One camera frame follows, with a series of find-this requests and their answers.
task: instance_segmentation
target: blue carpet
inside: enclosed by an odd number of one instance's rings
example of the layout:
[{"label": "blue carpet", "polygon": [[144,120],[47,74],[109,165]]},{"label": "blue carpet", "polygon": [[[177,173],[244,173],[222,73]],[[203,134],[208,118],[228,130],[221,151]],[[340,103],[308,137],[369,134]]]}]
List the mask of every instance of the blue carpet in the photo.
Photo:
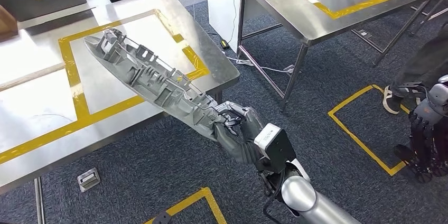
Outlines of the blue carpet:
[{"label": "blue carpet", "polygon": [[[213,32],[207,2],[195,10],[205,31]],[[400,11],[362,29],[389,40],[412,12]],[[362,223],[447,223],[448,177],[422,185],[406,169],[390,176],[327,114],[367,85],[389,84],[446,20],[443,15],[430,21],[414,37],[405,34],[376,68],[371,63],[377,52],[352,33],[311,47],[284,113],[279,97],[252,67],[237,66],[240,82],[224,92],[224,100],[253,106],[267,122],[286,129],[314,187]],[[245,31],[273,23],[262,16],[248,21]],[[295,61],[299,45],[284,28],[244,41],[261,65],[277,69]],[[235,56],[231,51],[226,55]],[[269,74],[286,86],[287,75]],[[392,147],[407,142],[406,115],[385,112],[380,92],[365,93],[335,115],[389,167],[399,162]],[[98,168],[101,183],[81,193],[76,177],[92,167]],[[47,223],[144,223],[204,186],[211,189],[227,223],[272,223],[262,214],[267,199],[254,167],[236,163],[171,117],[48,173],[43,185]],[[35,222],[29,190],[28,184],[0,196],[0,221]],[[175,223],[216,223],[203,199],[190,207]],[[271,213],[282,223],[297,223],[278,203]]]}]

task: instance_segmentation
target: sneaker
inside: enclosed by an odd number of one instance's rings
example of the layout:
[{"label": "sneaker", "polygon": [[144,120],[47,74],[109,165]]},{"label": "sneaker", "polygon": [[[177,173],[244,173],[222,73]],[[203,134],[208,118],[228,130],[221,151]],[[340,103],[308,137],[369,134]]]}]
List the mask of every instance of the sneaker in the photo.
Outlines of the sneaker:
[{"label": "sneaker", "polygon": [[400,105],[402,104],[402,97],[398,97],[392,94],[390,86],[384,89],[384,98],[382,100],[382,105],[391,114],[397,115],[400,112]]}]

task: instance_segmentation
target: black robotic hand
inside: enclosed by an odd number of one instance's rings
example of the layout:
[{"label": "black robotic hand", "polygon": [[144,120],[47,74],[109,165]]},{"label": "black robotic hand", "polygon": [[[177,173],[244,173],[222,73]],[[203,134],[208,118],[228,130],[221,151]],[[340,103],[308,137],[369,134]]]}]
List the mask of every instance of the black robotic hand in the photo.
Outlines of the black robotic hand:
[{"label": "black robotic hand", "polygon": [[264,124],[257,112],[250,107],[242,108],[235,115],[241,117],[239,124],[242,133],[242,142],[235,140],[229,128],[223,124],[214,125],[214,136],[221,146],[237,161],[246,164],[255,164],[261,157],[255,137],[262,131]]}]

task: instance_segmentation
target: robotic hand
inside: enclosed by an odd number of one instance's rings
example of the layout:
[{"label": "robotic hand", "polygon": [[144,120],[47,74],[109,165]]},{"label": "robotic hand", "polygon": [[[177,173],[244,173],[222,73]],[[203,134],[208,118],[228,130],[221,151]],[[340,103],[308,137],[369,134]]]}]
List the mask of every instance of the robotic hand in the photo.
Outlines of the robotic hand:
[{"label": "robotic hand", "polygon": [[421,183],[448,173],[448,75],[438,82],[430,91],[421,82],[400,86],[409,92],[424,90],[426,94],[426,99],[409,114],[410,148],[397,145],[394,149]]},{"label": "robotic hand", "polygon": [[359,224],[355,218],[330,199],[316,192],[310,178],[296,158],[286,131],[273,124],[265,125],[253,108],[242,108],[226,102],[226,112],[239,117],[243,142],[237,142],[225,125],[216,123],[214,135],[221,146],[238,162],[252,163],[264,181],[270,199],[263,213],[275,223],[280,223],[267,213],[274,199],[288,207],[298,217],[302,215],[311,224]]}]

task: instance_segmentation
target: power cord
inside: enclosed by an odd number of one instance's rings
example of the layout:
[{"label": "power cord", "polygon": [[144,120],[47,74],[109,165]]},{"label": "power cord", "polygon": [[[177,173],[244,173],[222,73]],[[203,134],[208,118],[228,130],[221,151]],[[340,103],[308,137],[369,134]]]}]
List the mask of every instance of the power cord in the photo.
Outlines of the power cord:
[{"label": "power cord", "polygon": [[[250,66],[250,67],[254,66],[254,64],[252,64],[250,60],[234,59],[231,57],[227,57],[227,58],[230,60],[234,60],[236,64],[244,64],[244,65]],[[283,72],[283,73],[293,73],[293,71],[294,71],[294,68],[289,68],[287,70],[277,70],[277,69],[273,69],[273,68],[269,68],[269,67],[261,67],[261,68],[270,70],[270,71],[274,71],[274,72]]]},{"label": "power cord", "polygon": [[280,192],[280,189],[282,188],[283,182],[285,181],[285,170],[282,170],[282,172],[280,173],[280,181],[278,183],[277,188],[275,189],[274,194],[272,194],[272,196],[270,196],[269,200],[266,201],[265,205],[263,206],[263,214],[268,217],[271,221],[275,222],[276,224],[282,224],[280,221],[278,221],[277,219],[275,219],[274,217],[272,217],[269,213],[267,213],[267,208],[272,204],[272,202],[274,201],[274,199],[277,197],[278,193]]},{"label": "power cord", "polygon": [[229,42],[227,42],[227,43],[230,43],[231,41],[232,41],[232,39],[234,38],[234,32],[235,32],[235,20],[237,19],[237,7],[235,6],[235,0],[233,0],[233,2],[234,2],[234,12],[235,12],[235,17],[234,17],[234,20],[233,20],[233,22],[232,22],[232,24],[234,25],[234,27],[233,27],[233,29],[232,29],[232,36],[230,37],[230,40],[229,40]]}]

